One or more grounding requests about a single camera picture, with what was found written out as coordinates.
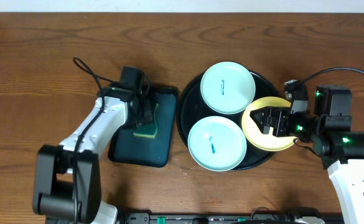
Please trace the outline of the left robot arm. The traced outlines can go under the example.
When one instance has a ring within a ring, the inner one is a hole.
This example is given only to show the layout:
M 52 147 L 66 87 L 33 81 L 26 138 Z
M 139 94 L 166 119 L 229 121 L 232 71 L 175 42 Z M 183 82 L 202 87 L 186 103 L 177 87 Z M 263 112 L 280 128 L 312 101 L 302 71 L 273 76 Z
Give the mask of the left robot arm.
M 52 223 L 116 223 L 117 208 L 101 199 L 99 158 L 120 127 L 152 119 L 148 94 L 134 88 L 100 90 L 94 108 L 69 137 L 39 149 L 34 213 Z

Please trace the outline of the green and yellow sponge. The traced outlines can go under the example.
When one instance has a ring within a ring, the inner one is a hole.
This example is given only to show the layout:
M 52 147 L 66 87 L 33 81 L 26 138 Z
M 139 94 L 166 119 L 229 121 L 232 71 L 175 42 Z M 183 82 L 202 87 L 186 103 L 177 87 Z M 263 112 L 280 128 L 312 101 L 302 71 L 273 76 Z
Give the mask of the green and yellow sponge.
M 133 136 L 140 138 L 150 138 L 154 139 L 157 134 L 158 124 L 157 124 L 157 109 L 159 107 L 158 103 L 153 103 L 151 105 L 152 121 L 148 123 L 142 123 L 137 126 L 133 132 Z

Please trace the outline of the yellow plate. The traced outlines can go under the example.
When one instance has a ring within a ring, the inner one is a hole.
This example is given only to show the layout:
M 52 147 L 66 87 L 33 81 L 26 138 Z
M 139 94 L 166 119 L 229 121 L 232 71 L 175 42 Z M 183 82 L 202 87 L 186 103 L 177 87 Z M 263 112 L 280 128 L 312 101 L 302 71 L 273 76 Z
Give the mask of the yellow plate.
M 251 111 L 265 106 L 290 107 L 290 105 L 291 103 L 289 101 L 275 96 L 267 96 L 253 101 L 245 109 L 241 119 L 241 127 L 247 140 L 249 140 L 249 142 L 257 148 L 271 152 L 282 151 L 291 147 L 294 144 L 294 136 L 278 138 L 271 134 L 263 134 L 250 117 Z

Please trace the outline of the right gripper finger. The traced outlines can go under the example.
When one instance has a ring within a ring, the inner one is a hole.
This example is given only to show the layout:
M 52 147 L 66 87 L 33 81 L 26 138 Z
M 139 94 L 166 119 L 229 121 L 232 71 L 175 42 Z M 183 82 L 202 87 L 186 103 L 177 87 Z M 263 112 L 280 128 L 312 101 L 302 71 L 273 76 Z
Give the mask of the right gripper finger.
M 254 121 L 266 121 L 271 116 L 272 107 L 263 107 L 250 112 L 250 117 Z
M 262 134 L 269 134 L 270 133 L 270 127 L 271 122 L 270 121 L 257 121 L 254 120 L 255 124 L 257 125 L 258 129 Z

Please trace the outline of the light blue plate bottom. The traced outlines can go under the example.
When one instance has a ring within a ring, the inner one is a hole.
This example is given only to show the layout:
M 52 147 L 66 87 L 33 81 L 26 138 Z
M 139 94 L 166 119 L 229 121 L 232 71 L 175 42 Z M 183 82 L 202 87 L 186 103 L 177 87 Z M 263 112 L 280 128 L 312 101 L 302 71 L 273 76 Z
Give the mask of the light blue plate bottom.
M 246 155 L 246 137 L 232 120 L 209 116 L 191 128 L 187 145 L 193 159 L 200 166 L 215 172 L 234 169 Z

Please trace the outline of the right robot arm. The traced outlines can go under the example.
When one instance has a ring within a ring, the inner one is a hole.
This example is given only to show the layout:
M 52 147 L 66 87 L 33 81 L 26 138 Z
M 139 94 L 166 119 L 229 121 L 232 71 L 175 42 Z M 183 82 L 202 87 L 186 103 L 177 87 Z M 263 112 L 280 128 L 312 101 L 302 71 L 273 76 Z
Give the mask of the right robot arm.
M 291 105 L 269 101 L 248 116 L 262 135 L 311 143 L 337 192 L 344 222 L 364 223 L 364 132 L 351 130 L 351 99 L 344 86 L 320 85 L 310 114 L 302 86 L 292 92 Z

